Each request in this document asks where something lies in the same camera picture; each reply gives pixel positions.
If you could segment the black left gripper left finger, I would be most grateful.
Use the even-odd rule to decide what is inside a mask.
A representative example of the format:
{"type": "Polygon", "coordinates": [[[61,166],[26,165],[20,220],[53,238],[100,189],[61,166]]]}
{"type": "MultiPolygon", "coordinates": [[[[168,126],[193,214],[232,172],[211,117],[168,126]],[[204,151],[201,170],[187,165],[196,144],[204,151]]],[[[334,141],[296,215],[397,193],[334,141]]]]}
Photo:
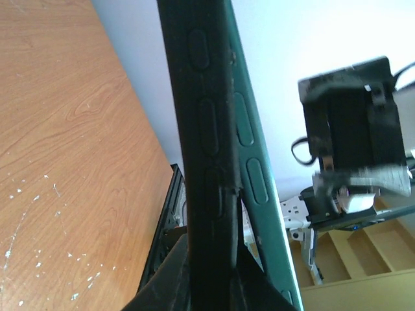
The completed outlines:
{"type": "Polygon", "coordinates": [[[149,282],[124,310],[192,310],[191,263],[182,235],[149,282]]]}

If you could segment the black phone case with ring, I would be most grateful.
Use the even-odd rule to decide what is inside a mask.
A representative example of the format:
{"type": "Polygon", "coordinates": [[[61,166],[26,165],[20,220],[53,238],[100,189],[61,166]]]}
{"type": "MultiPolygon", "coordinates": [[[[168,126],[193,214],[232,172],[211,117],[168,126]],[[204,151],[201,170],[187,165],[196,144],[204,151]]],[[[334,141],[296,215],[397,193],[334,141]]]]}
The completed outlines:
{"type": "Polygon", "coordinates": [[[237,260],[237,162],[224,1],[159,1],[182,149],[191,307],[229,310],[237,260]]]}

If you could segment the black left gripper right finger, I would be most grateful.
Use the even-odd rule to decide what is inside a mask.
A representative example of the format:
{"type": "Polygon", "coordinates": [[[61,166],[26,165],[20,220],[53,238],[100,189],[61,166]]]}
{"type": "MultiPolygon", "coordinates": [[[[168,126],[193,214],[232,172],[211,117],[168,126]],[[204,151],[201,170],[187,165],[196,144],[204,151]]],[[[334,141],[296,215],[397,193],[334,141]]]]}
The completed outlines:
{"type": "Polygon", "coordinates": [[[270,284],[248,249],[238,249],[230,294],[230,310],[296,310],[270,284]]]}

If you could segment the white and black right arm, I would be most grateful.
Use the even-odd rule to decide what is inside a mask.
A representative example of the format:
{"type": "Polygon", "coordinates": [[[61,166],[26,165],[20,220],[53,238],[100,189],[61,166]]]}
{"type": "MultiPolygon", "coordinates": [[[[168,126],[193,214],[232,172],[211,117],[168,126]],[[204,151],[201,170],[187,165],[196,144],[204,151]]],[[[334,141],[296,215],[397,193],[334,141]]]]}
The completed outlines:
{"type": "Polygon", "coordinates": [[[301,247],[316,284],[319,232],[354,231],[406,216],[413,206],[377,211],[383,192],[409,196],[412,176],[398,107],[398,74],[385,56],[306,78],[298,83],[307,134],[307,164],[318,163],[311,187],[283,203],[287,230],[301,247]]]}

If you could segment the teal phone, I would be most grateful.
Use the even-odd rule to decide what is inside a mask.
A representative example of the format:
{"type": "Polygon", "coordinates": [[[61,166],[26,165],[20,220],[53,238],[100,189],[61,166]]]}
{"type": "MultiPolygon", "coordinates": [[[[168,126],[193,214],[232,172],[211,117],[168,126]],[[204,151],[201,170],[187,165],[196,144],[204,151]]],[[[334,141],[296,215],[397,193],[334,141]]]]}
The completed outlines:
{"type": "Polygon", "coordinates": [[[230,47],[233,53],[231,65],[233,97],[244,206],[248,212],[265,277],[295,310],[303,310],[283,214],[235,14],[230,1],[225,2],[225,7],[230,31],[230,47]]]}

